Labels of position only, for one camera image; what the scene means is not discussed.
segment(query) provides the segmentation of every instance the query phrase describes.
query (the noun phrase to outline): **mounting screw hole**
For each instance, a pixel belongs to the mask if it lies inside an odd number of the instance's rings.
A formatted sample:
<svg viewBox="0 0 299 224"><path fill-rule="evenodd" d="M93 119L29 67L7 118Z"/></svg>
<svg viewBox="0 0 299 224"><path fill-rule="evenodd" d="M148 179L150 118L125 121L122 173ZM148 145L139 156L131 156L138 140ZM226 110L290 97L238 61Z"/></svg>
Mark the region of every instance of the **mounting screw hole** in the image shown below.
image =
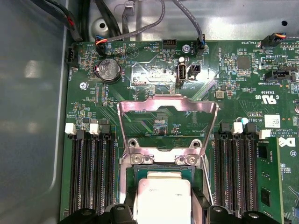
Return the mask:
<svg viewBox="0 0 299 224"><path fill-rule="evenodd" d="M281 25L283 25L284 27L286 27L286 26L288 25L288 22L283 20L283 21L281 22Z"/></svg>
<svg viewBox="0 0 299 224"><path fill-rule="evenodd" d="M91 214L92 214L92 212L91 212L91 211L88 211L88 210L82 212L82 215L83 215L83 216L90 216Z"/></svg>
<svg viewBox="0 0 299 224"><path fill-rule="evenodd" d="M100 23L100 28L102 28L102 29L103 29L103 28L105 28L105 26L106 26L106 24L105 24L105 23L103 23L103 22L102 22L102 23Z"/></svg>

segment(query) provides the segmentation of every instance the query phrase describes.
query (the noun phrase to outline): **black wire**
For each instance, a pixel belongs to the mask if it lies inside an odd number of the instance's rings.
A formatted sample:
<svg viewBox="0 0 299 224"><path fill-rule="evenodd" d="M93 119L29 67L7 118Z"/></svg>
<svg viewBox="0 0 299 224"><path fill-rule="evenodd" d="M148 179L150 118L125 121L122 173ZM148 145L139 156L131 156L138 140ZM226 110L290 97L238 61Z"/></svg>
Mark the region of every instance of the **black wire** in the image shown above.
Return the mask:
<svg viewBox="0 0 299 224"><path fill-rule="evenodd" d="M61 21L71 32L71 36L77 42L82 41L81 35L79 33L79 29L76 24L75 16L67 10L66 7L61 5L54 0L31 0L34 4L38 7L43 9L45 12L49 13L50 15L54 16L56 19ZM52 5L59 8L63 13L59 12L56 8Z"/></svg>
<svg viewBox="0 0 299 224"><path fill-rule="evenodd" d="M97 5L103 19L109 29L110 37L120 36L121 30L117 24L117 21L107 5L104 3L103 0L95 0L95 4Z"/></svg>
<svg viewBox="0 0 299 224"><path fill-rule="evenodd" d="M90 0L83 0L82 4L83 4L82 5L82 18L80 21L81 35L82 35L83 41L90 41L89 31L88 31Z"/></svg>
<svg viewBox="0 0 299 224"><path fill-rule="evenodd" d="M56 8L49 5L48 3L41 1L41 0L31 0L34 4L36 4L38 7L40 7L43 11L51 14L53 17L55 17L57 20L62 22L68 29L70 28L69 22L67 21L67 18L65 15L61 14Z"/></svg>

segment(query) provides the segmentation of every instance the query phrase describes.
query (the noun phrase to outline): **integrated circuit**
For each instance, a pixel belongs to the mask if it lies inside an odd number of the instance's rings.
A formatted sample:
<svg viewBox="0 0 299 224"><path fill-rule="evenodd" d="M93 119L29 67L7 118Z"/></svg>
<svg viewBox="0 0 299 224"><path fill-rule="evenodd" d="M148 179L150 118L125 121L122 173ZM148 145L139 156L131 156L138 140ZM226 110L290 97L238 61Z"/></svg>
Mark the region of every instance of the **integrated circuit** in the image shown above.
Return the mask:
<svg viewBox="0 0 299 224"><path fill-rule="evenodd" d="M270 193L265 189L261 189L261 201L270 207Z"/></svg>
<svg viewBox="0 0 299 224"><path fill-rule="evenodd" d="M258 146L258 157L264 159L268 158L268 149L266 146Z"/></svg>
<svg viewBox="0 0 299 224"><path fill-rule="evenodd" d="M250 69L249 57L238 57L237 59L238 69Z"/></svg>
<svg viewBox="0 0 299 224"><path fill-rule="evenodd" d="M215 97L216 97L216 99L224 99L224 91L222 91L222 90L216 91Z"/></svg>

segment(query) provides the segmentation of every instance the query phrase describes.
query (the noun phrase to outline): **wire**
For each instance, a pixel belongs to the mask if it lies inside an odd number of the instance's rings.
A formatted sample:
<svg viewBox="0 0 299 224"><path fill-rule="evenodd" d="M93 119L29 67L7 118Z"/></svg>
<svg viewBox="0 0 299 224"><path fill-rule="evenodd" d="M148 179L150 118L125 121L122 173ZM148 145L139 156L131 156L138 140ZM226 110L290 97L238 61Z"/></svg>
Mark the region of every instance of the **wire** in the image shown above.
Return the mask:
<svg viewBox="0 0 299 224"><path fill-rule="evenodd" d="M108 26L108 30L111 37L120 36L121 30L117 24L117 21L107 5L104 3L103 0L95 0L95 4L97 5L101 15L103 16L103 19Z"/></svg>
<svg viewBox="0 0 299 224"><path fill-rule="evenodd" d="M180 9L183 11L183 13L188 17L188 19L191 21L191 23L193 24L193 26L195 27L197 33L198 33L198 37L199 40L202 42L203 41L203 37L202 37L202 31L201 28L199 26L199 23L197 22L196 18L194 17L194 15L179 1L179 0L172 0L173 3Z"/></svg>
<svg viewBox="0 0 299 224"><path fill-rule="evenodd" d="M96 35L95 37L98 38L98 39L101 39L101 40L104 39L103 37L101 37L101 36L99 36L99 35Z"/></svg>
<svg viewBox="0 0 299 224"><path fill-rule="evenodd" d="M76 25L75 17L71 13L71 11L67 10L66 7L61 5L54 0L31 0L34 4L40 7L45 12L49 13L50 15L54 16L56 19L61 21L71 32L72 38L79 42L82 41L81 35L79 33L79 29ZM59 8L63 13L59 12L55 9L52 5Z"/></svg>
<svg viewBox="0 0 299 224"><path fill-rule="evenodd" d="M107 39L103 39L103 40L97 41L97 42L95 43L95 45L98 45L99 43L105 43L105 42L107 42Z"/></svg>
<svg viewBox="0 0 299 224"><path fill-rule="evenodd" d="M142 27L142 28L140 28L140 29L138 29L136 31L133 31L131 33L128 33L128 34L123 34L123 35L120 35L120 36L107 38L107 39L105 39L106 42L117 41L117 40L121 40L121 39L130 37L130 36L135 36L135 35L143 32L143 31L145 31L147 29L150 29L150 28L155 27L156 25L158 25L163 20L163 18L165 16L165 3L164 3L164 0L160 0L160 2L162 4L162 12L161 12L161 15L160 15L159 19L156 22L154 22L152 24L149 24L149 25L147 25L145 27Z"/></svg>
<svg viewBox="0 0 299 224"><path fill-rule="evenodd" d="M277 36L277 37L281 37L281 38L283 38L283 39L286 38L286 35L280 35L280 34L274 34L274 35Z"/></svg>
<svg viewBox="0 0 299 224"><path fill-rule="evenodd" d="M83 41L90 41L89 31L88 31L88 20L89 20L89 8L90 0L83 0L82 2L82 18L80 21L81 35Z"/></svg>

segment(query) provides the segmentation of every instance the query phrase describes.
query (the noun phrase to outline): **gray cable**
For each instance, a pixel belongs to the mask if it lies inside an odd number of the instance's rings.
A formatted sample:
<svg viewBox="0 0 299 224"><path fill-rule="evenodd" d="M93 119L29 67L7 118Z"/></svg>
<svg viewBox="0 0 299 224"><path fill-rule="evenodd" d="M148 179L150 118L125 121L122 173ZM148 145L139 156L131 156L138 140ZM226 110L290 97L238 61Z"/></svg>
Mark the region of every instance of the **gray cable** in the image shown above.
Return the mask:
<svg viewBox="0 0 299 224"><path fill-rule="evenodd" d="M193 26L195 27L198 33L199 40L202 41L202 31L194 15L192 15L192 13L179 0L172 0L172 1L188 17L188 19L191 21L191 23L193 24Z"/></svg>
<svg viewBox="0 0 299 224"><path fill-rule="evenodd" d="M143 31L145 31L147 29L150 29L150 28L155 27L156 25L158 25L163 20L163 18L165 16L165 3L164 3L164 0L160 0L160 2L162 4L162 12L161 12L160 18L156 22L154 22L152 24L149 24L149 25L147 25L145 27L142 27L141 29L138 29L138 30L136 30L134 32L131 32L131 33L128 33L128 34L123 34L123 35L120 35L120 36L107 38L107 41L108 42L110 42L110 41L117 41L117 40L121 40L123 38L127 38L127 37L130 37L130 36L135 36L135 35L143 32Z"/></svg>

